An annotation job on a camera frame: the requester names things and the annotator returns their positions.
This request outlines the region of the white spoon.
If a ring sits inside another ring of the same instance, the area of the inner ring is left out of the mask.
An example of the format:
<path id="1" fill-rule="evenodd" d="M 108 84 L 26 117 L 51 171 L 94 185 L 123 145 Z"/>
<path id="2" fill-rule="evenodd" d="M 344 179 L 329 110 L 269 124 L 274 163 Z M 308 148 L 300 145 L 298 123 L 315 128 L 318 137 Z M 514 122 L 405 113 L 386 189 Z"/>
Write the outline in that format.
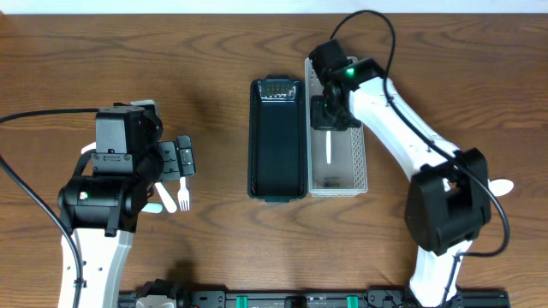
<path id="1" fill-rule="evenodd" d="M 331 157 L 332 157 L 331 148 L 332 148 L 331 131 L 326 131 L 325 132 L 325 158 L 326 158 L 327 164 L 331 164 Z"/>
<path id="2" fill-rule="evenodd" d="M 496 197 L 501 197 L 510 193 L 514 187 L 514 182 L 508 179 L 496 179 L 489 181 L 489 189 Z"/>
<path id="3" fill-rule="evenodd" d="M 96 143 L 95 143 L 95 142 L 92 142 L 91 144 L 84 146 L 84 147 L 80 150 L 80 153 L 81 153 L 81 154 L 85 154 L 86 152 L 91 151 L 91 150 L 95 150 L 95 149 L 96 149 Z"/>

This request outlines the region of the white fork tines down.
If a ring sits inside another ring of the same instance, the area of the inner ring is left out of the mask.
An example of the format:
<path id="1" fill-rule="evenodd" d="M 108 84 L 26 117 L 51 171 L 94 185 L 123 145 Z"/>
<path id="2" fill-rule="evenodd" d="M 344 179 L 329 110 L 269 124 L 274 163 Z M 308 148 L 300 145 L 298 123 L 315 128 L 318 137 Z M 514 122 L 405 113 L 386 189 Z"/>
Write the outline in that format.
<path id="1" fill-rule="evenodd" d="M 180 188 L 177 192 L 178 204 L 181 211 L 190 210 L 190 192 L 187 186 L 187 179 L 181 177 L 179 180 Z"/>

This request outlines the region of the white fork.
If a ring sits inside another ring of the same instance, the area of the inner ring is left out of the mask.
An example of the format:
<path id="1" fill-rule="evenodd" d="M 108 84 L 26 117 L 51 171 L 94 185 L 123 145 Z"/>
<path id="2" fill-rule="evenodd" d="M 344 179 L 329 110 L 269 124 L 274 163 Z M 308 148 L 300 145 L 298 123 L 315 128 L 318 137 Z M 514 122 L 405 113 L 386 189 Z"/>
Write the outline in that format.
<path id="1" fill-rule="evenodd" d="M 167 190 L 167 188 L 164 186 L 162 182 L 157 182 L 155 185 L 156 191 L 158 192 L 158 195 L 164 205 L 164 208 L 169 213 L 175 213 L 178 210 L 178 205 L 176 201 L 172 198 L 171 194 Z"/>
<path id="2" fill-rule="evenodd" d="M 143 208 L 142 212 L 159 214 L 164 210 L 164 206 L 160 203 L 147 203 Z"/>

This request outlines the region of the clear plastic basket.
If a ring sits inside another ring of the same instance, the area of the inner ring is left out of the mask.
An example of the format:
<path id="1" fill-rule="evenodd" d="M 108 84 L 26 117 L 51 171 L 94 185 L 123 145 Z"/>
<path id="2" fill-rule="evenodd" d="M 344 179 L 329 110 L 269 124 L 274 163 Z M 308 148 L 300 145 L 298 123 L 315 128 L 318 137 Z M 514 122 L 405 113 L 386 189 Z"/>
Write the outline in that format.
<path id="1" fill-rule="evenodd" d="M 306 120 L 308 191 L 314 197 L 354 197 L 367 191 L 366 147 L 361 127 L 331 131 L 331 164 L 325 158 L 325 132 L 311 127 L 310 101 L 323 86 L 306 59 Z"/>

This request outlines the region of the black plastic basket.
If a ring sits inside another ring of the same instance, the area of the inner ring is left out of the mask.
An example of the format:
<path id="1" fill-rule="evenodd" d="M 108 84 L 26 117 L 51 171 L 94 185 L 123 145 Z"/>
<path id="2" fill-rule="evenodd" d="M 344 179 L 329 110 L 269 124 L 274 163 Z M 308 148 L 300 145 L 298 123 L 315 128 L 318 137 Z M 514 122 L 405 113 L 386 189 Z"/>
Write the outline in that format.
<path id="1" fill-rule="evenodd" d="M 268 75 L 250 86 L 247 194 L 266 203 L 307 195 L 304 83 Z"/>

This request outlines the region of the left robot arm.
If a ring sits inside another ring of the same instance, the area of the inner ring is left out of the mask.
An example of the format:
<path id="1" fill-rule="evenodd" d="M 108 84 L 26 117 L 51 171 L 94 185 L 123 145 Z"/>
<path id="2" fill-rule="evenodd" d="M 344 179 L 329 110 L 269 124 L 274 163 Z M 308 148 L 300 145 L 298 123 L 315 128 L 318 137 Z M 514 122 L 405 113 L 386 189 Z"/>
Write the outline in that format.
<path id="1" fill-rule="evenodd" d="M 101 109 L 94 148 L 84 151 L 58 195 L 61 307 L 115 307 L 139 213 L 157 183 L 195 174 L 191 139 L 163 141 L 158 105 L 141 100 Z"/>

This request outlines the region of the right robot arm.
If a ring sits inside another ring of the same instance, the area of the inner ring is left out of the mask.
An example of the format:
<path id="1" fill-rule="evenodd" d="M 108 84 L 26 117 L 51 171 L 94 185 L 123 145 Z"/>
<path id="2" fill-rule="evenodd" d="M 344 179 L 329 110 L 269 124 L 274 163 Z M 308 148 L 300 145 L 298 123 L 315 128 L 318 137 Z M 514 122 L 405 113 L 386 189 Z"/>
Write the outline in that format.
<path id="1" fill-rule="evenodd" d="M 410 186 L 404 220 L 418 245 L 409 288 L 424 307 L 456 296 L 466 252 L 491 220 L 487 163 L 479 150 L 459 148 L 429 128 L 371 58 L 352 61 L 331 39 L 308 56 L 322 86 L 311 102 L 311 126 L 321 131 L 368 127 L 396 159 Z"/>

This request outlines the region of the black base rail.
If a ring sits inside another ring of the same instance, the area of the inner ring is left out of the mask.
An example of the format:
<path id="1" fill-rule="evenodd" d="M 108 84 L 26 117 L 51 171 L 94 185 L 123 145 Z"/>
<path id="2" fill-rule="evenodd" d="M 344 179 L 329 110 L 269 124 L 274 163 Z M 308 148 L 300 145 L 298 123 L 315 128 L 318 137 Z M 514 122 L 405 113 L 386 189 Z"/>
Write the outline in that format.
<path id="1" fill-rule="evenodd" d="M 371 288 L 364 292 L 259 293 L 189 290 L 173 281 L 147 282 L 132 293 L 120 293 L 117 308 L 404 308 L 419 307 L 410 291 Z"/>

